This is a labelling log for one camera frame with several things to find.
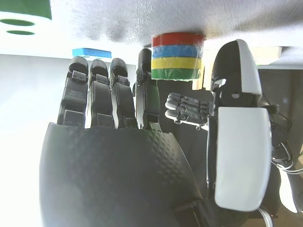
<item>multicolored striped object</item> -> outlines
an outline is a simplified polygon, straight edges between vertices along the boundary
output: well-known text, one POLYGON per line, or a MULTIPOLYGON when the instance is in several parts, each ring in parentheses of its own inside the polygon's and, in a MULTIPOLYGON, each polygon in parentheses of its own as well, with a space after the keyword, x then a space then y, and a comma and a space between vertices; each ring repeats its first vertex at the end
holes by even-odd
POLYGON ((167 80, 198 79, 202 68, 204 36, 167 33, 153 37, 151 77, 167 80))

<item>green tape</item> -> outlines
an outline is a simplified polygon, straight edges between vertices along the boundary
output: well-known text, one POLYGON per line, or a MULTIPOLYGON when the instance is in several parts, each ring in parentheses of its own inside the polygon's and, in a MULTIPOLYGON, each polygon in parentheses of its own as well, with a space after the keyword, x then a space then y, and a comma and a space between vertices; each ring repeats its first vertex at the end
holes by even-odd
POLYGON ((0 11, 52 19, 49 0, 0 0, 0 11))
POLYGON ((200 69, 153 69, 152 79, 190 81, 200 78, 200 69))

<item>green object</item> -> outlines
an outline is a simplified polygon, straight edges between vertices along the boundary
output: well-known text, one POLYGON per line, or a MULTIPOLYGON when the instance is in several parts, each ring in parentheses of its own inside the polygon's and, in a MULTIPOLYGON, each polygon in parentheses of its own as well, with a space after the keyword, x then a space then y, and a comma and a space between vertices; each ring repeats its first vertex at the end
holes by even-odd
POLYGON ((16 20, 16 19, 2 19, 0 22, 8 25, 16 25, 16 26, 33 26, 35 25, 33 22, 26 20, 16 20))
POLYGON ((27 31, 19 31, 19 30, 11 30, 7 31, 7 33, 16 34, 16 35, 34 35, 33 32, 27 32, 27 31))
POLYGON ((152 79, 190 81, 200 78, 200 69, 153 69, 152 79))
POLYGON ((0 0, 0 11, 52 19, 49 0, 0 0))

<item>hole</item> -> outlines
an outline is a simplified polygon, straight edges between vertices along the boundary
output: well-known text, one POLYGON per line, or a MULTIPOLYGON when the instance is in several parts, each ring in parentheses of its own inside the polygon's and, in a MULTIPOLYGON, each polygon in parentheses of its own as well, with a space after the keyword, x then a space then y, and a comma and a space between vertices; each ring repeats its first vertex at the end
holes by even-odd
POLYGON ((7 31, 7 33, 16 34, 16 35, 34 35, 35 34, 33 32, 18 31, 18 30, 7 31))
POLYGON ((16 26, 33 26, 35 23, 26 21, 26 20, 16 20, 16 19, 2 19, 0 22, 8 25, 16 25, 16 26))
POLYGON ((239 93, 233 93, 233 94, 232 94, 232 97, 233 97, 233 98, 240 98, 240 94, 239 94, 239 93))

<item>textured black surface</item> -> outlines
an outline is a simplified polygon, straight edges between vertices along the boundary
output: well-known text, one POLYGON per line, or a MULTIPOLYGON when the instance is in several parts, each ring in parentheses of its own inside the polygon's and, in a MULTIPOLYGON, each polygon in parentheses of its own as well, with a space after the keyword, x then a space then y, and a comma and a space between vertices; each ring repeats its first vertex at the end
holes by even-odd
POLYGON ((49 124, 40 161, 45 227, 178 227, 201 198, 172 134, 49 124))

